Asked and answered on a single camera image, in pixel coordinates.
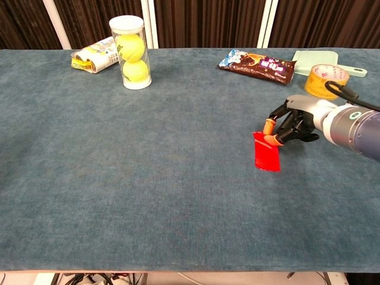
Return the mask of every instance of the wire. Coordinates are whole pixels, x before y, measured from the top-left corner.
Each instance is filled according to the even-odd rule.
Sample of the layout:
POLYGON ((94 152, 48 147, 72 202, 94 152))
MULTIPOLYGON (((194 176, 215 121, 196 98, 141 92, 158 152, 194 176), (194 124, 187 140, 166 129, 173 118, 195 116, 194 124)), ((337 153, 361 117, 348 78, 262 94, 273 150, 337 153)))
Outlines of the wire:
POLYGON ((87 276, 87 278, 90 279, 90 281, 91 281, 92 283, 95 283, 95 280, 93 279, 93 275, 92 275, 92 274, 89 274, 89 275, 87 276))
POLYGON ((99 273, 99 275, 102 276, 106 280, 107 284, 113 285, 112 280, 108 277, 107 274, 99 273))
POLYGON ((137 285, 138 282, 140 281, 140 279, 141 279, 141 277, 143 276, 143 274, 144 274, 144 273, 141 273, 141 274, 140 274, 139 278, 138 278, 137 281, 136 281, 136 285, 137 285))
POLYGON ((317 273, 319 276, 321 276, 323 278, 323 280, 325 281, 325 284, 327 284, 326 278, 321 273, 319 273, 319 272, 315 272, 315 273, 317 273))
POLYGON ((57 281, 57 285, 60 285, 63 277, 64 277, 64 274, 62 273, 61 276, 59 277, 59 280, 57 281))
POLYGON ((85 274, 83 274, 83 273, 76 274, 72 279, 67 281, 67 283, 65 285, 76 285, 84 279, 84 276, 85 276, 85 274))
POLYGON ((188 276, 186 276, 184 273, 181 273, 181 272, 177 272, 178 275, 182 276, 184 279, 187 279, 188 281, 190 281, 191 283, 194 283, 196 285, 203 285, 202 283, 198 282, 198 281, 195 281, 193 278, 190 278, 188 276))
POLYGON ((344 100, 347 100, 349 102, 357 104, 361 107, 365 107, 365 108, 372 109, 374 111, 380 112, 379 106, 372 105, 370 103, 359 100, 358 99, 359 96, 354 91, 352 91, 351 89, 349 89, 346 86, 340 85, 340 84, 336 83, 335 81, 327 81, 325 83, 325 87, 328 91, 330 91, 333 94, 343 98, 344 100))

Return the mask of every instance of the tennis ball can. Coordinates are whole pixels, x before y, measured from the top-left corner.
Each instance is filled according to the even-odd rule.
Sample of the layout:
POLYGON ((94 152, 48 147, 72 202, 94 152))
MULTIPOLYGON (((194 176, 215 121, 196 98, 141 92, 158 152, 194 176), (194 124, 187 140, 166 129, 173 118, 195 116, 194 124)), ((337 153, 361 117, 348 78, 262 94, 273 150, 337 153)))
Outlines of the tennis ball can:
POLYGON ((123 84, 131 90, 148 87, 150 76, 144 21, 133 15, 123 15, 109 21, 116 43, 123 84))

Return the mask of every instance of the tape roll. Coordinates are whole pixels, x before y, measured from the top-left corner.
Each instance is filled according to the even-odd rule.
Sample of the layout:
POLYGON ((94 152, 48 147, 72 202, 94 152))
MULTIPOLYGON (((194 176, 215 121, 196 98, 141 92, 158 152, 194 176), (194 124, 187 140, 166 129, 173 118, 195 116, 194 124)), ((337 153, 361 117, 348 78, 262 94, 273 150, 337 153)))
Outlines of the tape roll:
POLYGON ((330 64, 318 64, 311 68, 308 79, 305 84, 305 91, 309 94, 327 99, 334 100, 338 96, 332 94, 325 87, 327 81, 335 81, 340 85, 346 85, 350 76, 347 71, 330 64))

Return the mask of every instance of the yellow package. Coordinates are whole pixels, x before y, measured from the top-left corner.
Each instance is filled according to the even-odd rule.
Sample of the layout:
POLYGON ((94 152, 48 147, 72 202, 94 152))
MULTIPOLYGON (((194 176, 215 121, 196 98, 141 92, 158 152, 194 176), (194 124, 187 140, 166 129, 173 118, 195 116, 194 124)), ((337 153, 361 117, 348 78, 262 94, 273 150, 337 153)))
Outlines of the yellow package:
POLYGON ((71 66, 98 73, 119 61, 113 37, 101 40, 71 54, 71 66))

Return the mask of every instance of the light green dustpan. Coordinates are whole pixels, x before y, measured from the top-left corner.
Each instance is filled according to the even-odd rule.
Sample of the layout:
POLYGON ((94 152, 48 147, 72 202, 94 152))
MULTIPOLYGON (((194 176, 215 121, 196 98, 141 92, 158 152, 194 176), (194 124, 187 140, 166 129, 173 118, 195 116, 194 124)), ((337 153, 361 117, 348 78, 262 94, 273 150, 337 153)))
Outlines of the light green dustpan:
POLYGON ((367 74, 367 70, 363 68, 339 65, 338 54, 328 50, 297 50, 293 61, 297 61, 294 72, 306 76, 309 76, 311 68, 317 64, 338 66, 352 76, 364 77, 367 74))

